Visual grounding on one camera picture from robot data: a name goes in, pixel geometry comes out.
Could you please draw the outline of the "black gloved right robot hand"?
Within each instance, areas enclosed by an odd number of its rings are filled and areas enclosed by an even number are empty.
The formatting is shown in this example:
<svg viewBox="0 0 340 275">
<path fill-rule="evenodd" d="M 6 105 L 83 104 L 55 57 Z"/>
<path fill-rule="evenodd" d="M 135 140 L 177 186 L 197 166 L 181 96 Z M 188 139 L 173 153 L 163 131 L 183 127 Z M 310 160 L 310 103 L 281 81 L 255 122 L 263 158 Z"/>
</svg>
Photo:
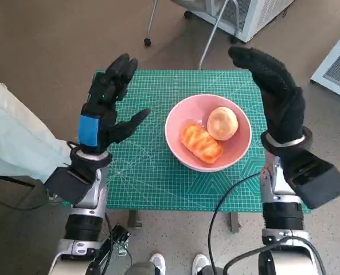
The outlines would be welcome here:
<svg viewBox="0 0 340 275">
<path fill-rule="evenodd" d="M 228 54 L 234 65 L 252 73 L 263 101 L 268 133 L 279 144 L 303 136 L 305 101 L 286 66 L 254 48 L 232 46 Z"/>
</svg>

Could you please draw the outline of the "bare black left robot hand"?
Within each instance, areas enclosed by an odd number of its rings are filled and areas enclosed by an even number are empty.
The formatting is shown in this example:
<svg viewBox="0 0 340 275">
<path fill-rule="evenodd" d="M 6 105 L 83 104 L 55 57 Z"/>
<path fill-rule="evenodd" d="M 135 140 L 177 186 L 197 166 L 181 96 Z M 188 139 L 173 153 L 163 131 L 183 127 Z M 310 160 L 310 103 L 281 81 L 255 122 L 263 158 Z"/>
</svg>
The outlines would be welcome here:
<svg viewBox="0 0 340 275">
<path fill-rule="evenodd" d="M 78 141 L 83 153 L 102 154 L 112 143 L 118 144 L 133 135 L 150 114 L 150 109 L 144 109 L 129 121 L 116 121 L 116 103 L 126 96 L 137 67 L 138 60 L 125 53 L 104 72 L 95 74 L 79 119 Z"/>
</svg>

